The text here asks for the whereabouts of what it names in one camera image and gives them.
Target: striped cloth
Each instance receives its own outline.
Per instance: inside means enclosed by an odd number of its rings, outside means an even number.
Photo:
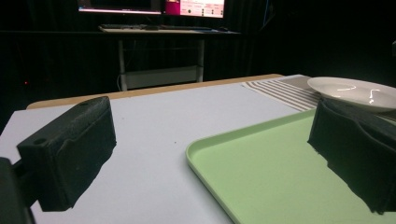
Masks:
[[[281,80],[249,81],[242,83],[242,86],[299,111],[316,108],[320,98],[317,91],[305,90]]]

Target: white bowl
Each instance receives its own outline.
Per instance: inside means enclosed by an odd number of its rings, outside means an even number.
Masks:
[[[323,97],[352,103],[370,112],[386,112],[396,109],[396,89],[340,77],[312,77],[308,85]]]

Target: plastic tray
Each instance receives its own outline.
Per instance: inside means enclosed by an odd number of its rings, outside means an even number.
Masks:
[[[189,165],[235,223],[395,223],[396,213],[371,213],[306,142],[314,116],[197,140]]]

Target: monitor screen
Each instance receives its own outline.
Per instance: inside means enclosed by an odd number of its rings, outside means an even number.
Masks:
[[[225,0],[164,0],[164,15],[223,18]]]
[[[161,14],[162,0],[78,0],[79,12]]]

